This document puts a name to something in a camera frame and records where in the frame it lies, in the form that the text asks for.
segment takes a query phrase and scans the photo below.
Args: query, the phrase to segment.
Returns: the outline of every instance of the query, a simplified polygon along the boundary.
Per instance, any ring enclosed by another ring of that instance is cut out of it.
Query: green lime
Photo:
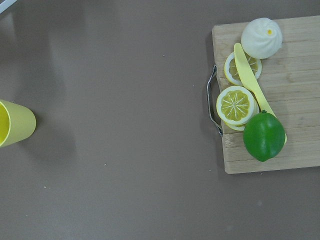
[[[245,148],[261,162],[275,157],[281,151],[285,136],[281,122],[266,111],[253,116],[243,131]]]

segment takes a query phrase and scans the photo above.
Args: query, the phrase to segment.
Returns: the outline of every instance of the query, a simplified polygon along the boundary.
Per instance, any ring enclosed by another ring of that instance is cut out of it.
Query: yellow cup
[[[36,118],[30,109],[0,99],[0,148],[30,137],[35,129]]]

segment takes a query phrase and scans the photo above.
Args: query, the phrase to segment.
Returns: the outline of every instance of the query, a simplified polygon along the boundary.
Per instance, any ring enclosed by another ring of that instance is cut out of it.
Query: gray table surface
[[[0,15],[0,98],[37,129],[0,149],[0,239],[320,240],[320,168],[226,174],[205,95],[214,25],[319,14],[318,0],[18,0]]]

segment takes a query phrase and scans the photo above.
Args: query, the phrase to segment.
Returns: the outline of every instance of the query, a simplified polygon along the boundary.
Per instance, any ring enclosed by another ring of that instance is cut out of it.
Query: wood grain
[[[275,21],[283,34],[282,47],[262,60],[258,82],[288,140],[276,157],[259,162],[246,151],[243,133],[222,123],[228,174],[320,166],[320,16]],[[234,44],[241,42],[247,24],[216,25],[212,29],[220,91],[231,86],[224,74],[225,60]]]

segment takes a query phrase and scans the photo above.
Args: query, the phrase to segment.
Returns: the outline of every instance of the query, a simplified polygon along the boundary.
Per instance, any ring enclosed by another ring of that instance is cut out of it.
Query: lemon slice
[[[216,111],[225,123],[243,125],[257,109],[254,96],[243,86],[230,86],[223,90],[216,100]]]
[[[243,131],[245,130],[245,127],[246,125],[231,125],[231,124],[228,124],[226,122],[224,122],[225,125],[227,125],[229,128],[233,129],[233,130],[236,130],[236,131]]]
[[[256,101],[254,101],[254,102],[255,102],[255,104],[254,104],[253,116],[256,115],[256,114],[258,114],[258,113],[260,112],[258,103],[257,103]],[[228,124],[228,123],[226,123],[226,122],[224,122],[224,123],[225,123],[225,125],[227,125],[229,128],[231,128],[231,129],[233,129],[233,130],[236,130],[236,131],[244,131],[244,130],[245,130],[245,127],[246,127],[245,124],[243,124],[243,125],[231,125],[231,124]]]
[[[248,60],[252,72],[255,76],[255,79],[260,77],[262,71],[262,63],[260,59],[253,58],[248,54],[245,54],[246,59]],[[242,82],[240,81],[240,77],[236,68],[235,63],[235,54],[232,52],[226,59],[224,63],[224,75],[228,81],[234,85],[243,86]]]

